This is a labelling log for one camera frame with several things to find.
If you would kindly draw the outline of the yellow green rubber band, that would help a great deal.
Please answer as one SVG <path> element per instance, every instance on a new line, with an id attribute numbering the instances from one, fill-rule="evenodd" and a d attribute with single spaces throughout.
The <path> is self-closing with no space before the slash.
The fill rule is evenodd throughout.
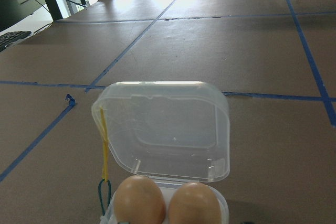
<path id="1" fill-rule="evenodd" d="M 102 151 L 103 151 L 103 165 L 102 165 L 102 180 L 99 182 L 98 185 L 98 195 L 100 200 L 100 206 L 102 210 L 102 215 L 106 214 L 107 207 L 111 202 L 111 193 L 112 193 L 112 186 L 111 181 L 109 180 L 109 172 L 108 172 L 108 160 L 109 160 L 109 140 L 108 140 L 108 132 L 107 132 L 107 125 L 106 125 L 106 118 L 104 115 L 104 110 L 100 107 L 100 118 L 101 118 L 101 137 L 102 137 Z M 102 197 L 102 185 L 103 183 L 107 184 L 107 203 L 103 203 Z"/>

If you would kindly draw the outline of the brown egg in box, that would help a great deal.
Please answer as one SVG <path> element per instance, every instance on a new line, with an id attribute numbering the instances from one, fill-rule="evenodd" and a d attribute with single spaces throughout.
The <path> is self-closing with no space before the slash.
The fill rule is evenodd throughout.
<path id="1" fill-rule="evenodd" d="M 169 223 L 221 223 L 219 201 L 207 185 L 186 183 L 170 200 L 168 220 Z"/>
<path id="2" fill-rule="evenodd" d="M 153 180 L 133 175 L 125 179 L 115 192 L 113 211 L 117 222 L 162 223 L 166 205 Z"/>

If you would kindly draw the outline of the clear plastic egg box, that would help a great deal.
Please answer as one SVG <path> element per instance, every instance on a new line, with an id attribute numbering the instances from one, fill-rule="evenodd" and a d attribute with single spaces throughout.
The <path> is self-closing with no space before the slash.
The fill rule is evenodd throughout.
<path id="1" fill-rule="evenodd" d="M 117 82 L 103 90 L 91 113 L 105 154 L 154 180 L 165 202 L 185 183 L 229 175 L 229 106 L 211 84 Z"/>

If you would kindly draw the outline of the brown egg in box right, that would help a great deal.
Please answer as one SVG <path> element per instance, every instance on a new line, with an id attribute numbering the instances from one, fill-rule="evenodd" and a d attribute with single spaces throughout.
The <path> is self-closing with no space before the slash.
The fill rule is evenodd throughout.
<path id="1" fill-rule="evenodd" d="M 170 200 L 168 220 L 169 223 L 221 223 L 219 201 L 207 185 L 186 183 Z"/>

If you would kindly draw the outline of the black keyboard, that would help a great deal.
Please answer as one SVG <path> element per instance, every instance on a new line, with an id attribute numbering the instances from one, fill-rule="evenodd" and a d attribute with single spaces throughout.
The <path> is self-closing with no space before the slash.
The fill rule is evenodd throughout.
<path id="1" fill-rule="evenodd" d="M 9 44 L 25 39 L 31 34 L 31 31 L 10 31 L 1 35 L 1 51 L 5 50 Z"/>

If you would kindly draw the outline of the brown egg in box left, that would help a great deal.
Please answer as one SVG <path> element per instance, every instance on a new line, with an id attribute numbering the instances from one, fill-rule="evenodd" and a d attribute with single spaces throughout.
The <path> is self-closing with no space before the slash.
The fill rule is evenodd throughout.
<path id="1" fill-rule="evenodd" d="M 133 175 L 125 179 L 115 192 L 113 211 L 117 222 L 162 223 L 166 205 L 153 180 Z"/>

